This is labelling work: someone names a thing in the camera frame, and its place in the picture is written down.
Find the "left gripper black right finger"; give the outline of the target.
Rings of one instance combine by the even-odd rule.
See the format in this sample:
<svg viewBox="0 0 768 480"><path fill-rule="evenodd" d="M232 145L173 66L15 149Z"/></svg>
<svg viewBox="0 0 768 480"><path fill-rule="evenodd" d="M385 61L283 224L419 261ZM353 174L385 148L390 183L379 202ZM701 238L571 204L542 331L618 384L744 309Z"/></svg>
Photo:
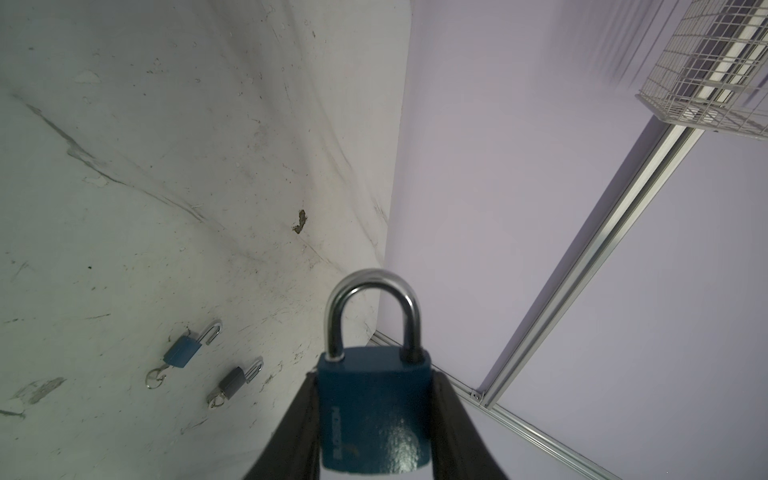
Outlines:
<svg viewBox="0 0 768 480"><path fill-rule="evenodd" d="M432 372L430 442L437 480L507 480L462 406L448 377Z"/></svg>

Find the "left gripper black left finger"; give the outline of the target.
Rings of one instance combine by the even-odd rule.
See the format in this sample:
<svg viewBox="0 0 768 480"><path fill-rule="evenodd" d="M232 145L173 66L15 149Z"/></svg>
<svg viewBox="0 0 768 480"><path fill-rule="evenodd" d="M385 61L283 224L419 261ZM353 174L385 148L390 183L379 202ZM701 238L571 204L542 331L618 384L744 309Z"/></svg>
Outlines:
<svg viewBox="0 0 768 480"><path fill-rule="evenodd" d="M310 372L244 479L319 479L319 419L317 375Z"/></svg>

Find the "black padlock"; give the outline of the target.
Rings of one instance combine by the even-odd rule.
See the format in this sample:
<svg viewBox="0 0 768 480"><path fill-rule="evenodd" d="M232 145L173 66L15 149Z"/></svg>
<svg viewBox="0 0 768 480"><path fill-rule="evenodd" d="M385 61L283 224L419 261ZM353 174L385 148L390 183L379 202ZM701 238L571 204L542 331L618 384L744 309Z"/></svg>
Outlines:
<svg viewBox="0 0 768 480"><path fill-rule="evenodd" d="M259 356L247 368L235 367L217 385L217 398L223 401L231 400L244 385L255 379L263 366L264 359Z"/></svg>

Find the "large blue padlock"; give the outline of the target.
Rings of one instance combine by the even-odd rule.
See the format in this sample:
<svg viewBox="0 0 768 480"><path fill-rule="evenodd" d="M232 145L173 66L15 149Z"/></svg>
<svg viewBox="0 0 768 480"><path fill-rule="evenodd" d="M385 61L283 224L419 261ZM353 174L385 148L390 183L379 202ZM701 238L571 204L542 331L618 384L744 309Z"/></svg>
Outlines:
<svg viewBox="0 0 768 480"><path fill-rule="evenodd" d="M387 292L399 303L400 346L345 348L345 306L367 289ZM355 475L401 474L425 466L431 458L431 380L421 311L409 284L375 268L345 277L327 302L325 350L317 364L322 465Z"/></svg>

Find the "small blue padlock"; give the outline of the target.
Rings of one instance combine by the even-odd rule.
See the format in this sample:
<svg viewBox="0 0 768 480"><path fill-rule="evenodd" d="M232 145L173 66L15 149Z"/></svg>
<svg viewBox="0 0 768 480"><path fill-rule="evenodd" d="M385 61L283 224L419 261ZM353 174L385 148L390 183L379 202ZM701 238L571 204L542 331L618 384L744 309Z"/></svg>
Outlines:
<svg viewBox="0 0 768 480"><path fill-rule="evenodd" d="M222 326L220 320L214 320L196 337L191 334L179 337L164 354L164 364L168 367L184 368L203 345L210 345L219 336Z"/></svg>

